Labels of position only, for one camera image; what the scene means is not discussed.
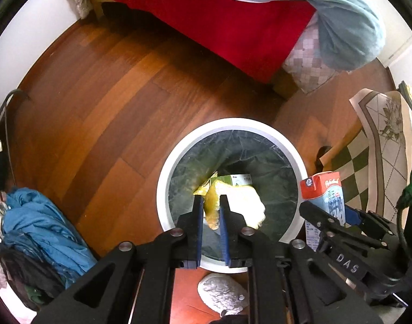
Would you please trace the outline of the red white milk carton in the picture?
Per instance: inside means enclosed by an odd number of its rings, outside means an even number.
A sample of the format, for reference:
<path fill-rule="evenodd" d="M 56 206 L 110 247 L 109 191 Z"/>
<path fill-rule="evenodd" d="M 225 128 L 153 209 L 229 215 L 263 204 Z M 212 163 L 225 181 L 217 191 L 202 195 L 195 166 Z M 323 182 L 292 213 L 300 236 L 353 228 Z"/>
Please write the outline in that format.
<path fill-rule="evenodd" d="M 303 201 L 313 203 L 345 226 L 344 193 L 339 172 L 314 174 L 300 183 Z"/>

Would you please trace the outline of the yellow banana peel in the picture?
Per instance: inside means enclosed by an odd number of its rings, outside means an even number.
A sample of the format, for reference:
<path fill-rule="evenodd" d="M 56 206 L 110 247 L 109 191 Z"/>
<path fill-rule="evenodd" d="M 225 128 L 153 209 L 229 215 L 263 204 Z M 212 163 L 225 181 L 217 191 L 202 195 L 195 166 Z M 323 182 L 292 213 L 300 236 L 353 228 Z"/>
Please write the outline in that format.
<path fill-rule="evenodd" d="M 259 229 L 266 219 L 265 206 L 252 185 L 233 187 L 221 181 L 214 181 L 211 184 L 208 178 L 193 195 L 199 195 L 205 199 L 204 220 L 211 230 L 218 230 L 220 225 L 221 195 L 227 197 L 230 211 L 241 214 L 248 227 Z"/>

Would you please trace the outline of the black trash bag liner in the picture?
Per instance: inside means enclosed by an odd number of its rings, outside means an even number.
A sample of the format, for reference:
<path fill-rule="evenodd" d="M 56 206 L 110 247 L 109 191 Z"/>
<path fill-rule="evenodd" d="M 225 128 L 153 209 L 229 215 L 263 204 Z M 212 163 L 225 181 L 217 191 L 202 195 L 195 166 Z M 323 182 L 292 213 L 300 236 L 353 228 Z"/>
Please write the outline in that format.
<path fill-rule="evenodd" d="M 279 241 L 291 225 L 298 201 L 296 176 L 286 155 L 265 137 L 226 130 L 197 142 L 177 162 L 169 180 L 172 220 L 192 210 L 194 192 L 209 178 L 252 186 L 262 205 L 243 216 L 256 218 L 256 228 L 271 240 Z"/>

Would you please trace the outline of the white round trash bin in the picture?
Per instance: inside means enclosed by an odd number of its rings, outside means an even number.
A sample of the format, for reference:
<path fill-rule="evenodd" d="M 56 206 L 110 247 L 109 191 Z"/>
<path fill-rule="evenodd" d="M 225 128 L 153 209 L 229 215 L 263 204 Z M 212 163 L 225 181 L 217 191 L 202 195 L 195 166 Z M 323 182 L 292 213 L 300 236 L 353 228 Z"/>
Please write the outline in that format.
<path fill-rule="evenodd" d="M 192 211 L 195 197 L 204 198 L 200 267 L 243 273 L 242 266 L 226 265 L 220 198 L 227 197 L 246 226 L 288 244 L 304 223 L 299 182 L 306 177 L 296 148 L 273 127 L 244 118 L 211 121 L 188 133 L 166 159 L 158 179 L 158 218 L 169 230 Z"/>

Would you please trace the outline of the checkered tablecloth table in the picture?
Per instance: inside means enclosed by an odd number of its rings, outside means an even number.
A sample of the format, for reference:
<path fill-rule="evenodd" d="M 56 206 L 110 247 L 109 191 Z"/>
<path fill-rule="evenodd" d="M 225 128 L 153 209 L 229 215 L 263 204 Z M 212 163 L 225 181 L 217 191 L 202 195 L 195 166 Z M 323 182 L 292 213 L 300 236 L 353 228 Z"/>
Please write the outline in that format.
<path fill-rule="evenodd" d="M 356 122 L 319 158 L 341 177 L 344 203 L 396 221 L 396 203 L 410 183 L 412 110 L 398 91 L 362 89 L 350 99 Z"/>

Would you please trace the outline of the grey slipper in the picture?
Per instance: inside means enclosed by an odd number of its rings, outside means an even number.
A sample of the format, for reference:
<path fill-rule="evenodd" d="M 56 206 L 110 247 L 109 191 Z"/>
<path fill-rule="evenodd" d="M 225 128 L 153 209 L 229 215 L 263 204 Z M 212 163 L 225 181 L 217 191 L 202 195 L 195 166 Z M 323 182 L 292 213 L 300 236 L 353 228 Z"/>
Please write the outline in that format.
<path fill-rule="evenodd" d="M 249 305 L 247 290 L 225 274 L 211 273 L 197 285 L 200 299 L 221 317 L 238 315 Z"/>

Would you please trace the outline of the green carton box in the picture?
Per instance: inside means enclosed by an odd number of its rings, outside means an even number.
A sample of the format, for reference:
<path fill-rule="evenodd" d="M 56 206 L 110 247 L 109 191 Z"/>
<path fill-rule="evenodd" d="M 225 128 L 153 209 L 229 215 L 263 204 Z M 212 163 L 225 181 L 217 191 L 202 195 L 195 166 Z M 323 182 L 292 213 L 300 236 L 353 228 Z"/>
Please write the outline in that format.
<path fill-rule="evenodd" d="M 217 171 L 215 171 L 213 175 L 210 177 L 210 183 L 212 184 L 214 181 L 221 181 L 233 187 L 252 185 L 252 177 L 248 173 L 220 176 L 217 174 Z"/>

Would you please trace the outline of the blue jacket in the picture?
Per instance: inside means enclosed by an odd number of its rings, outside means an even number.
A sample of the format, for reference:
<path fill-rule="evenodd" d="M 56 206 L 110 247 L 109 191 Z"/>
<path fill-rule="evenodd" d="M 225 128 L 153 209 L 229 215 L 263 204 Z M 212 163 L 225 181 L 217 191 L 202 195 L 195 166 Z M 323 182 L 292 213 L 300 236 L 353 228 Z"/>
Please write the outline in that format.
<path fill-rule="evenodd" d="M 96 263 L 86 242 L 56 205 L 37 190 L 18 188 L 6 196 L 3 244 L 47 262 L 66 288 Z"/>

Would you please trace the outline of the small dark stool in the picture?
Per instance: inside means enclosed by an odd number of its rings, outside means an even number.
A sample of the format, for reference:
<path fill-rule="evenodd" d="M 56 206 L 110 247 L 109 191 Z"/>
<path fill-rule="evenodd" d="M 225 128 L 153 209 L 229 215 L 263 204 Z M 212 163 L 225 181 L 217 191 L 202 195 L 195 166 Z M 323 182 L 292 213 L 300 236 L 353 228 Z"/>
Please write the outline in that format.
<path fill-rule="evenodd" d="M 412 110 L 412 95 L 410 93 L 410 87 L 405 83 L 404 80 L 398 85 L 398 92 L 403 96 L 405 102 Z"/>

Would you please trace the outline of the checkered mattress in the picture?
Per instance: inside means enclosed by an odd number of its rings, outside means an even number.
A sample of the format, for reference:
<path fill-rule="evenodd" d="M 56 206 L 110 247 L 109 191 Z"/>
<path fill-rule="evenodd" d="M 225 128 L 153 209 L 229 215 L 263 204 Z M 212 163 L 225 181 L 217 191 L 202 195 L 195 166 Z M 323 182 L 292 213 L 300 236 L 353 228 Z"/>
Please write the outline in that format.
<path fill-rule="evenodd" d="M 283 62 L 282 68 L 305 94 L 316 91 L 339 74 L 339 71 L 328 67 L 321 58 L 316 12 Z"/>

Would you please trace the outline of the red bed sheet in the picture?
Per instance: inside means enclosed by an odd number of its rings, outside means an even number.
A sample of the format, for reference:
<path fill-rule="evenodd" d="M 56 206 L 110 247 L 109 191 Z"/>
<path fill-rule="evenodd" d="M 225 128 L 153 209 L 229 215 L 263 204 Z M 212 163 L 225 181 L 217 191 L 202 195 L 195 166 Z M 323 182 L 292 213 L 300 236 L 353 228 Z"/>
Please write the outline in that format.
<path fill-rule="evenodd" d="M 315 13 L 305 1 L 113 1 L 150 12 L 261 83 L 271 80 Z"/>

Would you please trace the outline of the wooden bed leg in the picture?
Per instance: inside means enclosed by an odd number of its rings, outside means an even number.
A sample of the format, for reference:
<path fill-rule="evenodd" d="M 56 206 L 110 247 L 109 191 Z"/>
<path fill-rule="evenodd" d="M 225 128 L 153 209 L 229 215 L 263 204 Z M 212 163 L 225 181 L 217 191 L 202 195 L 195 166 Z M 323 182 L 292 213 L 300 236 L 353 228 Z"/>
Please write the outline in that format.
<path fill-rule="evenodd" d="M 105 14 L 103 12 L 102 2 L 100 0 L 90 0 L 96 19 L 98 21 L 103 20 Z"/>

